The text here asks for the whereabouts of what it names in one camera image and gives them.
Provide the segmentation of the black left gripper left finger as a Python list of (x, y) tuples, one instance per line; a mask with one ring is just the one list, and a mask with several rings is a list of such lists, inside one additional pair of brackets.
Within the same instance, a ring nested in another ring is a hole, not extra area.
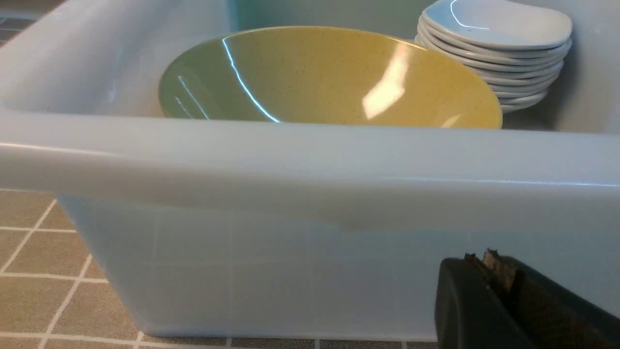
[(478, 270), (465, 259), (440, 263), (434, 322), (439, 349), (531, 349)]

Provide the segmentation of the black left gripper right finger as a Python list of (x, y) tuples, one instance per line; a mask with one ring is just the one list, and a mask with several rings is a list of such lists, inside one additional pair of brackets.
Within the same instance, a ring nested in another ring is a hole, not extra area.
[(539, 349), (617, 349), (619, 318), (533, 267), (495, 250), (484, 254), (503, 306)]

